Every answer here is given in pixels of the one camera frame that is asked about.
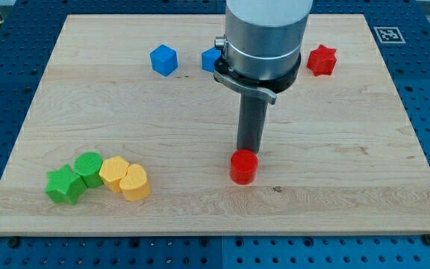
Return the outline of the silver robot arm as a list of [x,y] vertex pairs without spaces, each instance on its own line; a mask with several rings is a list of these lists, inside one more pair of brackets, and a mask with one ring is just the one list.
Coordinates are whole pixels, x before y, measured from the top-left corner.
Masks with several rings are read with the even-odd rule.
[[296,80],[312,0],[227,0],[222,56],[214,79],[242,96],[274,104]]

